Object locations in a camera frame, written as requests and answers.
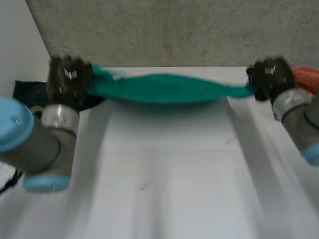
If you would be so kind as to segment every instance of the white surface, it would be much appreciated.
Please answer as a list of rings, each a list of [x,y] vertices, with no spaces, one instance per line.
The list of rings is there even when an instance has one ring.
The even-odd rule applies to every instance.
[[[244,68],[123,68],[244,84]],[[254,98],[81,113],[71,187],[0,201],[1,239],[308,238],[319,176]]]
[[[0,3],[0,96],[14,81],[46,81],[49,55],[24,0]]]

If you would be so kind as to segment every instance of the silver metal ring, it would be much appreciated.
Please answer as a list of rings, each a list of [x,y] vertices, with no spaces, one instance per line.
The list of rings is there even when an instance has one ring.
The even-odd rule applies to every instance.
[[[311,95],[303,89],[293,88],[281,93],[273,103],[273,111],[282,119],[289,110],[296,106],[310,104]]]
[[[77,133],[79,114],[65,105],[49,105],[42,112],[41,123],[45,127],[62,128]]]

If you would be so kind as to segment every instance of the orange object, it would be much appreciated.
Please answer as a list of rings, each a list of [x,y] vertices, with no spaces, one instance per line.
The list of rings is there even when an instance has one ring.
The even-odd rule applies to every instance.
[[[319,92],[319,69],[296,66],[292,71],[296,78],[296,87],[303,88],[313,95]]]

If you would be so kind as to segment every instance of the teal cloth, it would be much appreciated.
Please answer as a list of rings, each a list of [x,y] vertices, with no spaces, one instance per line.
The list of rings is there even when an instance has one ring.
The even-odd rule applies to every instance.
[[[249,97],[252,86],[231,86],[194,77],[173,74],[150,74],[121,77],[93,65],[92,81],[88,93],[105,98],[115,98],[145,103],[193,103],[214,101],[218,98]]]

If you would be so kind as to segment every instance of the concrete wall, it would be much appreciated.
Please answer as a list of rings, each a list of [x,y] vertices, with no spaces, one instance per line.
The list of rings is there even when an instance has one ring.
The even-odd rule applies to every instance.
[[[52,54],[107,66],[319,67],[319,1],[27,0]]]

